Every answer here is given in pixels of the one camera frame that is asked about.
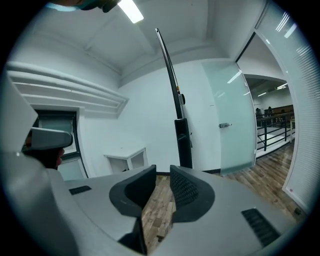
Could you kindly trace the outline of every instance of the vent grille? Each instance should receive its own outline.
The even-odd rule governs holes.
[[[89,186],[80,186],[80,187],[75,187],[75,188],[71,188],[69,189],[71,195],[76,195],[76,194],[80,194],[86,191],[91,190],[91,187]]]
[[[241,213],[263,247],[271,244],[280,236],[275,228],[257,209],[244,210]]]

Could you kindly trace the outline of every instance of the frosted glass door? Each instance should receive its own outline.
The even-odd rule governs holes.
[[[232,61],[208,61],[202,66],[212,89],[220,128],[221,174],[255,164],[257,124],[245,77]]]

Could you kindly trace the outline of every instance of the white shelf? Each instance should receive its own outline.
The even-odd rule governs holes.
[[[145,147],[118,147],[105,152],[104,157],[114,174],[148,165]]]

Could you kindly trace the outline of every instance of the black metal post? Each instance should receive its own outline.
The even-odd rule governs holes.
[[[267,151],[267,122],[264,120],[264,151]]]
[[[190,142],[190,135],[189,135],[189,128],[188,128],[188,121],[186,118],[183,117],[183,113],[181,110],[181,103],[179,100],[179,95],[177,91],[177,78],[174,71],[174,67],[172,65],[169,53],[167,51],[165,42],[162,39],[162,36],[160,34],[159,29],[155,29],[156,34],[159,39],[159,43],[162,49],[163,57],[165,60],[166,69],[168,71],[170,83],[171,83],[171,89],[172,89],[172,95],[175,105],[175,111],[177,120],[174,121],[175,125],[175,133],[176,133],[176,139],[178,144],[178,153],[179,153],[179,161],[180,166],[191,168],[192,165],[192,154],[191,154],[191,142]]]
[[[287,116],[284,116],[284,141],[287,141]]]
[[[172,95],[173,95],[173,100],[174,100],[174,105],[175,105],[175,111],[176,111],[176,117],[178,119],[182,119],[182,111],[181,111],[181,105],[180,105],[180,101],[179,101],[179,96],[178,96],[178,92],[177,92],[177,84],[176,84],[176,78],[175,78],[175,73],[174,73],[174,69],[171,65],[171,60],[166,48],[166,45],[162,39],[162,36],[160,34],[160,31],[158,28],[155,29],[156,31],[156,35],[158,36],[159,39],[159,43],[162,49],[162,53],[163,53],[163,57],[165,60],[165,65],[166,65],[166,69],[168,71],[169,74],[169,79],[170,79],[170,83],[171,83],[171,89],[172,89]]]

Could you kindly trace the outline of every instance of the wooden floor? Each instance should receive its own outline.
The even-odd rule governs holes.
[[[238,181],[261,196],[297,222],[305,218],[303,210],[284,192],[294,144],[258,159],[255,166],[224,178]],[[142,224],[148,254],[151,254],[171,229],[172,213],[176,211],[169,176],[157,176],[156,187],[142,212]]]
[[[142,211],[144,240],[150,255],[171,229],[172,213],[176,211],[170,189],[170,176],[157,176],[155,189]]]
[[[298,223],[306,215],[282,190],[288,175],[293,152],[294,143],[291,143],[274,153],[258,159],[255,162],[255,166],[227,174],[224,177],[246,185],[253,192],[282,210],[284,214],[293,217]]]

